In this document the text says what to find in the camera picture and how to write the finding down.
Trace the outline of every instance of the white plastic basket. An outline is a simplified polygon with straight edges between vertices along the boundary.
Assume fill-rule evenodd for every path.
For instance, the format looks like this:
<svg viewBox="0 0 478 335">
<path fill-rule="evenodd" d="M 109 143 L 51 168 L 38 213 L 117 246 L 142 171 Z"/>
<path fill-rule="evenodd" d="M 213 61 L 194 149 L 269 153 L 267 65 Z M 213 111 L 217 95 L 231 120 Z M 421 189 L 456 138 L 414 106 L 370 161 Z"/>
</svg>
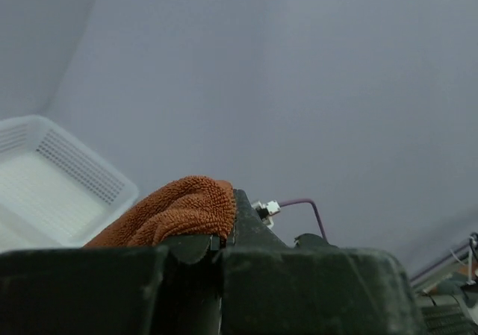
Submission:
<svg viewBox="0 0 478 335">
<path fill-rule="evenodd" d="M 50 120 L 0 121 L 0 251 L 82 246 L 137 197 L 135 184 Z"/>
</svg>

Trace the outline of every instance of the white wall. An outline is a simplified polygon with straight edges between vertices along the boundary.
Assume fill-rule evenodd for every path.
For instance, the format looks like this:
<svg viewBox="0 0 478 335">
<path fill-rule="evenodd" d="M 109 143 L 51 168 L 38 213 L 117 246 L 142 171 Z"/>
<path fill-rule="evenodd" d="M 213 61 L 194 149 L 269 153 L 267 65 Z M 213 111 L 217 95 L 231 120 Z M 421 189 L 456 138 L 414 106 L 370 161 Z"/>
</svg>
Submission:
<svg viewBox="0 0 478 335">
<path fill-rule="evenodd" d="M 413 270 L 478 228 L 477 7 L 97 0 L 46 115 L 143 195 L 204 173 L 310 196 L 331 242 Z M 288 243 L 317 230 L 305 206 L 276 222 Z"/>
<path fill-rule="evenodd" d="M 94 0 L 0 0 L 0 119 L 55 94 Z"/>
</svg>

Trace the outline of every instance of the white cable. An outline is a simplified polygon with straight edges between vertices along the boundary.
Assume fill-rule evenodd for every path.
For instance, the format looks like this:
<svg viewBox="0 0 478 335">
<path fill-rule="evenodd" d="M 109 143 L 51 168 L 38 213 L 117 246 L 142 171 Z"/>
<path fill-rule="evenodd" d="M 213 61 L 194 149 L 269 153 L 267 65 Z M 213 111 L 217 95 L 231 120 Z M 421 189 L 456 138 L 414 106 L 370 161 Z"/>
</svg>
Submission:
<svg viewBox="0 0 478 335">
<path fill-rule="evenodd" d="M 471 276 L 471 262 L 473 260 L 473 253 L 471 253 L 471 249 L 468 250 L 468 283 L 471 282 L 472 276 Z"/>
<path fill-rule="evenodd" d="M 458 263 L 462 264 L 463 266 L 466 266 L 466 263 L 463 263 L 463 262 L 456 256 L 455 252 L 454 252 L 453 249 L 451 249 L 451 248 L 450 248 L 450 253 L 451 253 L 451 255 L 453 255 L 453 258 L 455 258 L 455 260 L 456 260 Z"/>
<path fill-rule="evenodd" d="M 473 249 L 477 246 L 477 240 L 470 236 L 471 247 L 468 249 L 468 283 L 474 283 L 473 281 Z"/>
</svg>

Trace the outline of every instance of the cable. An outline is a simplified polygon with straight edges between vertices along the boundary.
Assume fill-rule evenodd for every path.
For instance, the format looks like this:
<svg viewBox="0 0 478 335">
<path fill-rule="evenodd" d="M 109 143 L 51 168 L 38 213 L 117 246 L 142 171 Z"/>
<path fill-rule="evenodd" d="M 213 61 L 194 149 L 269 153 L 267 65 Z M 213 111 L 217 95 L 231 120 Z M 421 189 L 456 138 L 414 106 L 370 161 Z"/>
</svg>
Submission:
<svg viewBox="0 0 478 335">
<path fill-rule="evenodd" d="M 456 246 L 454 252 L 455 254 L 460 253 L 460 252 L 466 251 L 469 248 L 470 248 L 470 244 L 467 238 L 463 241 L 463 243 L 460 243 L 460 245 Z M 422 278 L 425 275 L 428 275 L 430 272 L 437 269 L 439 266 L 443 266 L 444 264 L 449 262 L 452 257 L 453 255 L 451 253 L 447 253 L 446 255 L 444 255 L 443 257 L 440 257 L 438 260 L 436 260 L 432 264 L 428 265 L 426 268 L 421 269 L 417 274 L 414 274 L 413 276 L 411 276 L 410 281 L 414 283 L 418 279 Z"/>
<path fill-rule="evenodd" d="M 458 258 L 458 257 L 456 256 L 455 252 L 454 252 L 453 249 L 451 249 L 451 248 L 450 248 L 450 253 L 451 253 L 451 255 L 453 255 L 453 258 L 455 258 L 455 260 L 456 260 L 458 263 L 462 264 L 463 266 L 466 266 L 466 263 L 463 263 L 463 262 L 460 260 L 460 258 Z"/>
<path fill-rule="evenodd" d="M 477 232 L 473 232 L 472 234 L 470 234 L 470 240 L 468 241 L 468 245 L 470 246 L 470 250 L 471 250 L 471 253 L 473 254 L 473 257 L 475 258 L 475 261 L 478 262 L 478 254 L 474 245 L 475 242 L 478 243 Z"/>
<path fill-rule="evenodd" d="M 468 283 L 471 284 L 473 280 L 473 254 L 471 253 L 472 247 L 468 249 Z"/>
<path fill-rule="evenodd" d="M 435 301 L 435 299 L 434 299 L 428 292 L 425 292 L 424 290 L 422 290 L 420 293 L 421 293 L 421 296 L 426 296 L 427 298 L 430 298 L 430 300 L 432 301 L 433 305 L 436 307 L 436 301 Z"/>
<path fill-rule="evenodd" d="M 317 206 L 315 205 L 315 202 L 312 201 L 310 198 L 298 198 L 298 199 L 291 199 L 290 201 L 283 201 L 279 202 L 280 207 L 287 207 L 291 206 L 293 204 L 303 204 L 303 203 L 309 203 L 312 208 L 314 208 L 314 214 L 315 218 L 317 219 L 317 223 L 319 224 L 320 232 L 322 233 L 322 238 L 327 242 L 327 236 L 326 236 L 326 231 L 323 229 L 322 225 L 322 220 L 320 219 L 320 214 L 319 210 L 317 209 Z"/>
</svg>

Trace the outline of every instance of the microfiber cloth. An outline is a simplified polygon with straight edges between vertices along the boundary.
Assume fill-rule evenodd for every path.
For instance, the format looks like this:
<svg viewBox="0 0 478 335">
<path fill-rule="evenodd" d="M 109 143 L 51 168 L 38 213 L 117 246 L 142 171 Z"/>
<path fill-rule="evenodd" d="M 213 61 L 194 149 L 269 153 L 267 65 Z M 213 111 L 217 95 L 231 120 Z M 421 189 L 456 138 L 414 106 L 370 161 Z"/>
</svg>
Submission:
<svg viewBox="0 0 478 335">
<path fill-rule="evenodd" d="M 85 248 L 156 245 L 179 234 L 216 234 L 226 239 L 235 210 L 229 182 L 188 176 L 148 195 Z"/>
</svg>

